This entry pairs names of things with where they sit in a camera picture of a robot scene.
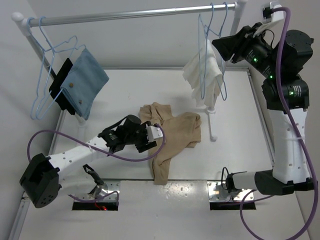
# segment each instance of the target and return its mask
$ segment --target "tan garment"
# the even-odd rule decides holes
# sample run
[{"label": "tan garment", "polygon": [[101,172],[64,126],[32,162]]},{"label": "tan garment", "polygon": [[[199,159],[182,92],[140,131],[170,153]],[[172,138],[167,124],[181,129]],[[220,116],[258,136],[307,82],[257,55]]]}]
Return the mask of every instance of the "tan garment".
[{"label": "tan garment", "polygon": [[[144,123],[160,124],[165,134],[165,145],[151,162],[151,171],[154,176],[154,184],[165,185],[168,182],[171,158],[180,153],[184,148],[194,148],[201,142],[200,115],[193,112],[185,112],[179,116],[172,116],[170,105],[161,105],[154,102],[152,105],[144,105],[140,108],[140,119]],[[157,146],[149,150],[149,155],[156,152],[162,143],[157,140]]]}]

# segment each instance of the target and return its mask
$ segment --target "cable connector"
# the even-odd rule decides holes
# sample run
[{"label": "cable connector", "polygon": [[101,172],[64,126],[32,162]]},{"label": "cable connector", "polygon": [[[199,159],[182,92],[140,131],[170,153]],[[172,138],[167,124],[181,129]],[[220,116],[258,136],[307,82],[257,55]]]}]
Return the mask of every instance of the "cable connector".
[{"label": "cable connector", "polygon": [[271,18],[271,14],[273,13],[273,11],[271,10],[271,8],[268,6],[268,7],[265,7],[263,10],[262,10],[262,16],[263,16],[263,19],[269,19]]}]

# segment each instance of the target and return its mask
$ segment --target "white table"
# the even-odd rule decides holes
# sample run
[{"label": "white table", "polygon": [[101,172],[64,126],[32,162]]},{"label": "white table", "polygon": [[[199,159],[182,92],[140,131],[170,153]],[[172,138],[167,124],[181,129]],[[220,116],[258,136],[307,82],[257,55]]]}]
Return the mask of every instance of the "white table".
[{"label": "white table", "polygon": [[[179,70],[108,70],[109,82],[91,109],[86,140],[144,104],[171,104],[173,115],[191,111],[201,115],[201,143],[185,149],[170,165],[169,183],[153,184],[147,162],[130,163],[104,158],[91,166],[104,178],[126,179],[120,184],[118,211],[72,211],[67,196],[35,209],[31,204],[20,240],[247,240],[237,210],[210,211],[207,180],[220,178],[222,167],[232,172],[271,168],[271,157],[246,71],[227,71],[228,99],[219,98],[216,142],[210,141],[208,116],[196,108],[191,88]],[[76,136],[77,120],[64,114],[60,131]],[[58,137],[54,152],[75,144]],[[122,156],[140,158],[134,147]],[[245,210],[248,225],[268,240],[286,239],[304,220],[295,194],[276,196]],[[300,239],[308,240],[305,233]]]}]

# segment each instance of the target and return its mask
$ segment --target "rectangular slot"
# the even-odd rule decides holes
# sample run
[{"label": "rectangular slot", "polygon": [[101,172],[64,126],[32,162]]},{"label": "rectangular slot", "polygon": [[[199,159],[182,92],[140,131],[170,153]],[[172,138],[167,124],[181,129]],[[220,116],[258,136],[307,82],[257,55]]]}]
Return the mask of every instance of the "rectangular slot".
[{"label": "rectangular slot", "polygon": [[72,210],[74,211],[118,211],[116,202],[74,202]]},{"label": "rectangular slot", "polygon": [[[233,204],[231,202],[210,202],[210,210],[240,210],[240,204]],[[254,202],[245,203],[243,210],[256,210]]]}]

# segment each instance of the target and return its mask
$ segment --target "black clip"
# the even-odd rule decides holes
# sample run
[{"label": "black clip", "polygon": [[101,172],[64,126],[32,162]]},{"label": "black clip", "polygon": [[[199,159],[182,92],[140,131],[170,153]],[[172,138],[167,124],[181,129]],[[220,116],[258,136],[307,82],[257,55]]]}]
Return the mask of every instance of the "black clip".
[{"label": "black clip", "polygon": [[[51,86],[49,87],[50,95],[53,99],[60,93],[61,84],[65,81],[68,73],[73,67],[72,62],[69,58],[65,60],[58,74],[53,79]],[[59,104],[61,110],[67,110],[71,115],[75,115],[76,111],[70,102],[66,99],[65,95],[61,92],[60,95],[55,99],[55,102]]]},{"label": "black clip", "polygon": [[83,169],[84,169],[84,171],[87,173],[87,174],[89,174],[92,178],[93,178],[93,180],[94,180],[94,182],[96,183],[96,184],[98,184],[98,185],[103,185],[105,182],[101,179],[101,177],[99,176],[99,174],[92,168],[92,167],[90,167],[88,164],[86,164],[86,165],[84,165],[83,166]]}]

